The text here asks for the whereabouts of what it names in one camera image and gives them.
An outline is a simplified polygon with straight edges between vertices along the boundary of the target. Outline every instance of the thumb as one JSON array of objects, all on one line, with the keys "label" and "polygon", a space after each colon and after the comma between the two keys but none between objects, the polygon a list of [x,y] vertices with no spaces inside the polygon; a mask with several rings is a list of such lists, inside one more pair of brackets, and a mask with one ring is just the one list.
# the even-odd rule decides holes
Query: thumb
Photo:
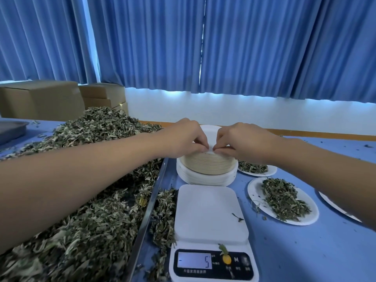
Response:
[{"label": "thumb", "polygon": [[231,147],[217,148],[216,150],[214,150],[214,153],[218,155],[225,155],[236,158],[236,150]]},{"label": "thumb", "polygon": [[208,148],[203,146],[202,144],[197,144],[197,143],[192,143],[190,146],[190,153],[195,153],[195,152],[207,152]]}]

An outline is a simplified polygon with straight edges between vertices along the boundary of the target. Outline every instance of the stack of paper plates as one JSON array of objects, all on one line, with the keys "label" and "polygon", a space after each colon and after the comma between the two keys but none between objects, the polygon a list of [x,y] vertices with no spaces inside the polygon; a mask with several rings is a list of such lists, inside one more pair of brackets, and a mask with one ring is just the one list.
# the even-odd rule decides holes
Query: stack of paper plates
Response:
[{"label": "stack of paper plates", "polygon": [[183,181],[193,185],[228,186],[235,180],[237,170],[238,161],[230,172],[220,175],[207,175],[190,170],[182,164],[180,158],[176,160],[177,174]]},{"label": "stack of paper plates", "polygon": [[213,152],[219,126],[202,125],[201,128],[208,138],[209,151],[178,158],[176,161],[178,175],[189,184],[230,185],[235,180],[238,161],[233,157],[224,157]]}]

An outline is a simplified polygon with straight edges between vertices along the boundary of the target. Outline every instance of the orange button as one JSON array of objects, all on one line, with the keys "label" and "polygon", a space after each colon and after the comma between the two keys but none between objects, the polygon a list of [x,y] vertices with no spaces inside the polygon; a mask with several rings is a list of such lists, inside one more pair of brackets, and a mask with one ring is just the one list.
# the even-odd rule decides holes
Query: orange button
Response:
[{"label": "orange button", "polygon": [[230,265],[231,264],[231,256],[229,255],[223,255],[222,260],[225,264]]}]

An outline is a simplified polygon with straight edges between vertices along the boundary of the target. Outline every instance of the kitchen scale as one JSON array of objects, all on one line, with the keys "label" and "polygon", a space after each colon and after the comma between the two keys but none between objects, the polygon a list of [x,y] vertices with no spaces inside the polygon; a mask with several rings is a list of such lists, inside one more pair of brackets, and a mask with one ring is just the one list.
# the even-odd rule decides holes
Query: kitchen scale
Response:
[{"label": "kitchen scale", "polygon": [[174,228],[169,263],[173,282],[259,280],[248,228],[232,189],[181,186]]}]

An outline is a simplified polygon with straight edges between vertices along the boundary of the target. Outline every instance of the white wall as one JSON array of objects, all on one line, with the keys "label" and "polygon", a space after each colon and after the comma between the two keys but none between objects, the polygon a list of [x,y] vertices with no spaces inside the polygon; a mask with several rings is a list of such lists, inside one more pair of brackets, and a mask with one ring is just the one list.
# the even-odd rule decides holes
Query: white wall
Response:
[{"label": "white wall", "polygon": [[126,89],[129,114],[139,120],[176,122],[187,117],[220,126],[236,122],[264,128],[376,135],[376,104],[294,100],[212,93]]}]

